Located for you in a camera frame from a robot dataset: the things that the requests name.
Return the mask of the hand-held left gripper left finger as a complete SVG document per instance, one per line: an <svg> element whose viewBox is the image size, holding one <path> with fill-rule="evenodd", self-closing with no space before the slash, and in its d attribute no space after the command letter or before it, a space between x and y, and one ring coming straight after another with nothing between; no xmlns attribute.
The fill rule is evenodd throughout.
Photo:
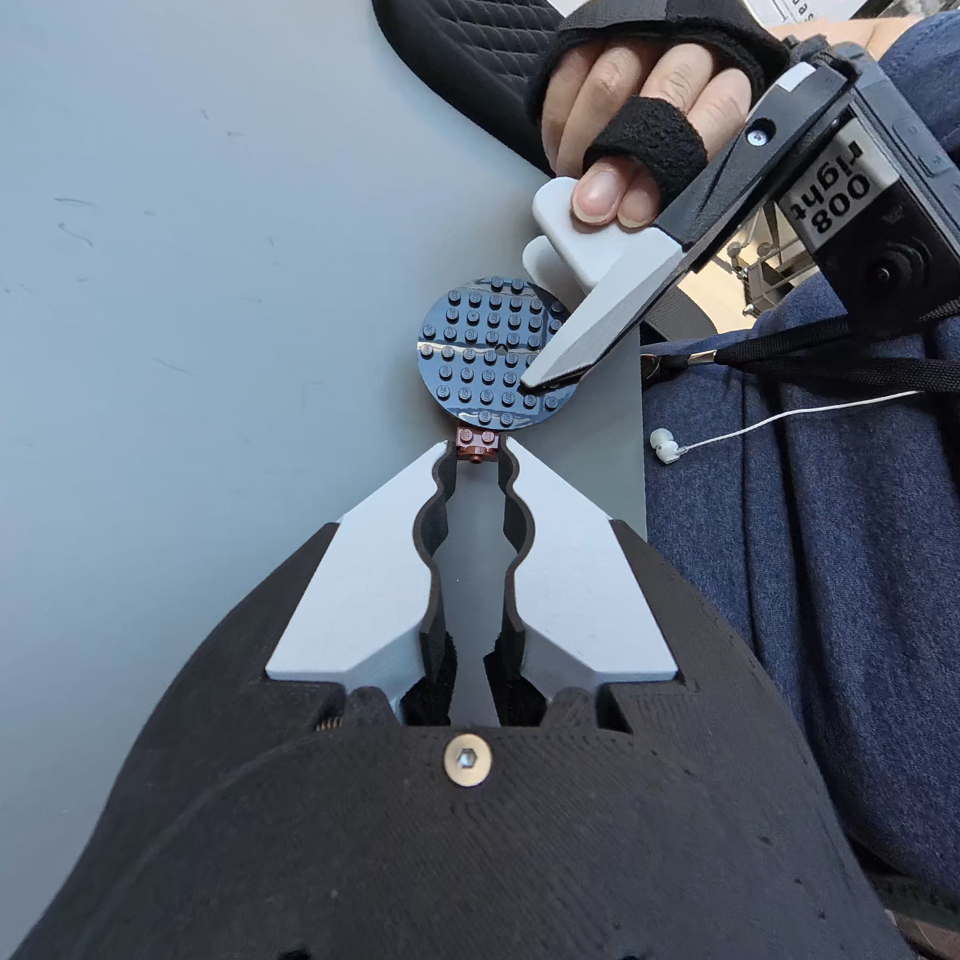
<svg viewBox="0 0 960 960"><path fill-rule="evenodd" d="M266 663L274 681L375 688L398 710L447 650L434 555L449 534L455 445L441 441L323 532L332 537Z"/></svg>

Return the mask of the black round studded plate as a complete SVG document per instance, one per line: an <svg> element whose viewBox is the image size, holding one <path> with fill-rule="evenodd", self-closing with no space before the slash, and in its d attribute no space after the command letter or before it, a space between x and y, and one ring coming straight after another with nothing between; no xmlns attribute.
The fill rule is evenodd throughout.
<svg viewBox="0 0 960 960"><path fill-rule="evenodd" d="M419 328L421 378L445 411L473 428L541 424L570 401L579 379L530 389L522 376L569 316L553 294L523 278L495 275L454 287Z"/></svg>

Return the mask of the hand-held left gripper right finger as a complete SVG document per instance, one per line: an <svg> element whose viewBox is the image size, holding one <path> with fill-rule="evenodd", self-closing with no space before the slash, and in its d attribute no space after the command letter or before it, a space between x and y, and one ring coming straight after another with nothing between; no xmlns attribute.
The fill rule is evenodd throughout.
<svg viewBox="0 0 960 960"><path fill-rule="evenodd" d="M503 439L503 532L515 550L495 643L495 707L543 710L567 688L671 682L678 666L614 521L515 439Z"/></svg>

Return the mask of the person's right forearm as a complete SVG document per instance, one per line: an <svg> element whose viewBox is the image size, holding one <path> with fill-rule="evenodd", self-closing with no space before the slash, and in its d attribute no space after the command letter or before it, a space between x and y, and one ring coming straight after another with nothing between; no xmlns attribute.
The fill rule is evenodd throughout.
<svg viewBox="0 0 960 960"><path fill-rule="evenodd" d="M879 60L905 32L923 19L920 15L844 21L817 18L798 23L784 23L770 27L768 30L780 40L795 37L802 41L822 35L831 45L844 42L855 43L866 49L874 59Z"/></svg>

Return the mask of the grey desk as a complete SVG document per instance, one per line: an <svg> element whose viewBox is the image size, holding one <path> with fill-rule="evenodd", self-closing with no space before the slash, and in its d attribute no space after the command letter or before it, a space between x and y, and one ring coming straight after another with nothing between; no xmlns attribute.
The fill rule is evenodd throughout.
<svg viewBox="0 0 960 960"><path fill-rule="evenodd" d="M2 2L2 958L218 622L444 435L544 175L371 2Z"/></svg>

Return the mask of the black framed white sign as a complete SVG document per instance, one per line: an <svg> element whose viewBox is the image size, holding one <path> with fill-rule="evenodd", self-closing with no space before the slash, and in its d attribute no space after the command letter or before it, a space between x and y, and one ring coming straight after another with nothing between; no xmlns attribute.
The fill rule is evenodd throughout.
<svg viewBox="0 0 960 960"><path fill-rule="evenodd" d="M814 19L840 22L852 18L865 1L744 1L754 19L773 29Z"/></svg>

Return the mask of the person's navy shirt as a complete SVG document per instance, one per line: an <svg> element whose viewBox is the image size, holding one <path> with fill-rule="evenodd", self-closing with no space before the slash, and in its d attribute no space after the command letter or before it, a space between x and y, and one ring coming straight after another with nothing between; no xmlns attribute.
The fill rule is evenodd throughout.
<svg viewBox="0 0 960 960"><path fill-rule="evenodd" d="M645 455L650 543L750 644L847 835L958 897L958 398Z"/></svg>

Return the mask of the person's right hand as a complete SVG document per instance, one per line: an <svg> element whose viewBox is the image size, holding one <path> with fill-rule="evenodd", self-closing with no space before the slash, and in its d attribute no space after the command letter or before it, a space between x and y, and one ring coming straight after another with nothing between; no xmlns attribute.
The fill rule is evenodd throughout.
<svg viewBox="0 0 960 960"><path fill-rule="evenodd" d="M541 138L552 172L578 179L571 210L586 225L617 221L633 231L659 213L659 186L639 162L619 155L584 164L586 150L634 95L676 108L710 159L742 127L752 100L749 78L721 69L717 54L697 44L627 39L566 53L546 89Z"/></svg>

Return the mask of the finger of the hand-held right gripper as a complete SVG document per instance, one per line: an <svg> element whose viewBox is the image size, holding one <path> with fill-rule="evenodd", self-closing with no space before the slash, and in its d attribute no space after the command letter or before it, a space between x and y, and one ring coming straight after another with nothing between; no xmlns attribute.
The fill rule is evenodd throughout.
<svg viewBox="0 0 960 960"><path fill-rule="evenodd" d="M692 252L667 233L643 230L525 370L525 389L546 389L592 369L692 263Z"/></svg>

